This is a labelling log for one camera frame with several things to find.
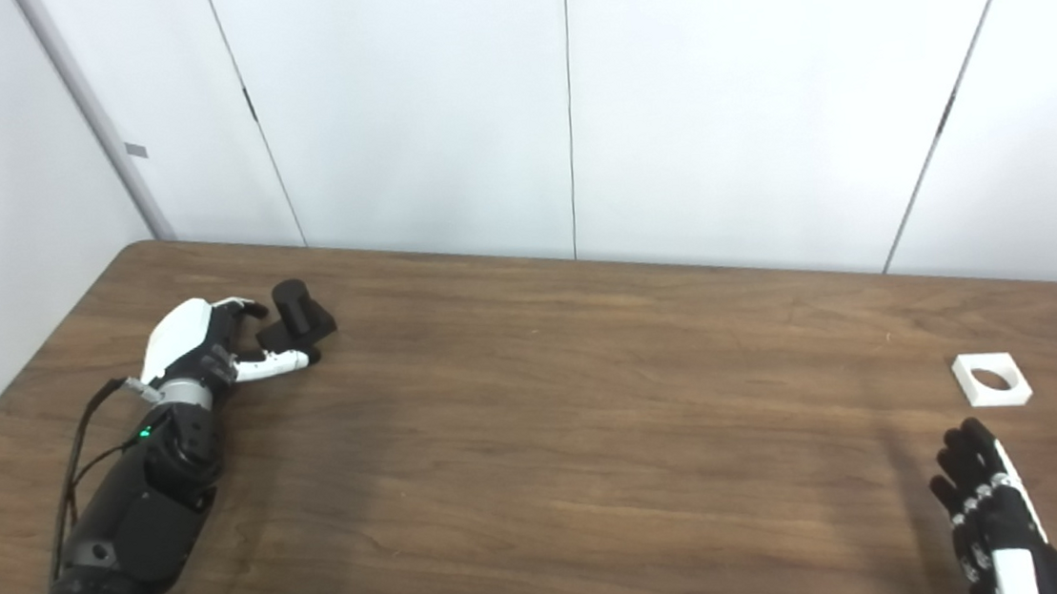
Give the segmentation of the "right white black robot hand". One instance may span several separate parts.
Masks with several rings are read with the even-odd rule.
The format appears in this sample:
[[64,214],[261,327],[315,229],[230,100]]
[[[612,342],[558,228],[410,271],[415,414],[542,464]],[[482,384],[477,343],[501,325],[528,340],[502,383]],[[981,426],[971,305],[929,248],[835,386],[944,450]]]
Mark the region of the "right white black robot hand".
[[1057,594],[1057,547],[1004,444],[980,419],[945,431],[926,486],[948,514],[966,594]]

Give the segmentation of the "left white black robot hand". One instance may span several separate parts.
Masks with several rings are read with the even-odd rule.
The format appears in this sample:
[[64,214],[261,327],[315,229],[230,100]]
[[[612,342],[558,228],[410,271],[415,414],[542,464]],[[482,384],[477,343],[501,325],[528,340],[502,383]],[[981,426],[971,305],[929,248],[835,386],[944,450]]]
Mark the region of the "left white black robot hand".
[[314,346],[242,357],[231,351],[234,332],[244,317],[266,317],[268,308],[244,297],[210,303],[190,298],[171,310],[152,330],[134,390],[149,404],[184,403],[214,409],[238,383],[265,380],[313,367]]

